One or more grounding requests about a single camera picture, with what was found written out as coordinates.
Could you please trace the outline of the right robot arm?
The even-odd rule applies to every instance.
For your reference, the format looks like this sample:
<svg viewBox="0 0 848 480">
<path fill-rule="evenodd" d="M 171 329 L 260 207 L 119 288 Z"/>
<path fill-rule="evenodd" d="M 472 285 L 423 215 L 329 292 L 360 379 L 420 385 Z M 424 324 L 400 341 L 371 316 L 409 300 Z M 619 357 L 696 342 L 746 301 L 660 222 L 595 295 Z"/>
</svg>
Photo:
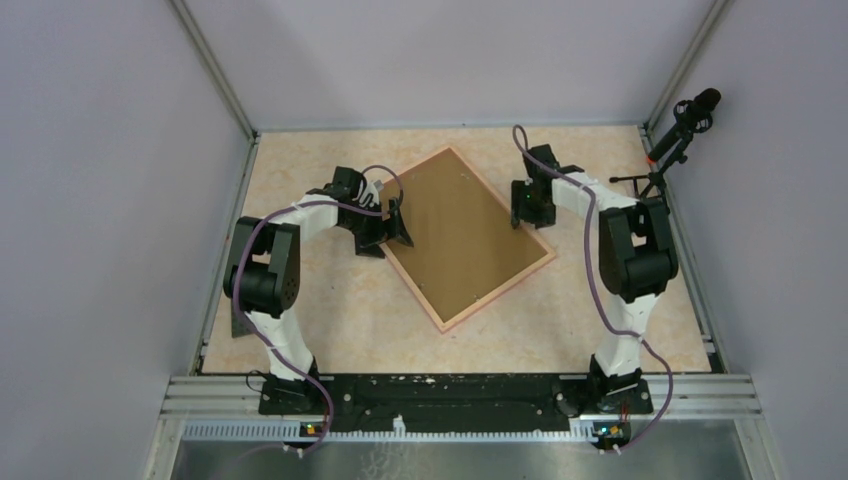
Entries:
<svg viewBox="0 0 848 480">
<path fill-rule="evenodd" d="M 590 293 L 607 336 L 590 360 L 589 404 L 612 412 L 637 386 L 648 319 L 679 269 L 665 204 L 619 194 L 577 166 L 561 166 L 547 144 L 518 148 L 527 177 L 511 184 L 510 223 L 552 226 L 557 209 L 584 221 Z"/>
</svg>

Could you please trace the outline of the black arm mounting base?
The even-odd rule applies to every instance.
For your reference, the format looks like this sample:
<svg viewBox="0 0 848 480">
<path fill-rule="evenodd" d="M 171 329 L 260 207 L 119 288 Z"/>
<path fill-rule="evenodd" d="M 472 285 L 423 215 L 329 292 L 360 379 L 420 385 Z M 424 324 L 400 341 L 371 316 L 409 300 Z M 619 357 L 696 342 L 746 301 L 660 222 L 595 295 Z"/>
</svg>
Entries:
<svg viewBox="0 0 848 480">
<path fill-rule="evenodd" d="M 654 405 L 645 381 L 602 396 L 584 375 L 334 374 L 316 384 L 267 376 L 258 411 L 327 419 L 332 433 L 386 431 L 396 418 L 411 433 L 524 433 L 650 415 Z"/>
</svg>

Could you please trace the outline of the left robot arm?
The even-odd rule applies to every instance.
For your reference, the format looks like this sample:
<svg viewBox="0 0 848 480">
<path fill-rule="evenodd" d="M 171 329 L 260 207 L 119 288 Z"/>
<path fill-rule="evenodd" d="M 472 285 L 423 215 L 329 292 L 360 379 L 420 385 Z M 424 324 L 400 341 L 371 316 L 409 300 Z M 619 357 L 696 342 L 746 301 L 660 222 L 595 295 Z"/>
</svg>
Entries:
<svg viewBox="0 0 848 480">
<path fill-rule="evenodd" d="M 319 404 L 315 357 L 294 311 L 301 285 L 301 247 L 316 235 L 344 229 L 358 256 L 382 258 L 390 240 L 411 247 L 401 208 L 406 192 L 388 196 L 370 167 L 336 167 L 332 180 L 263 218 L 243 216 L 234 226 L 222 290 L 233 317 L 268 351 L 272 393 L 297 413 Z"/>
</svg>

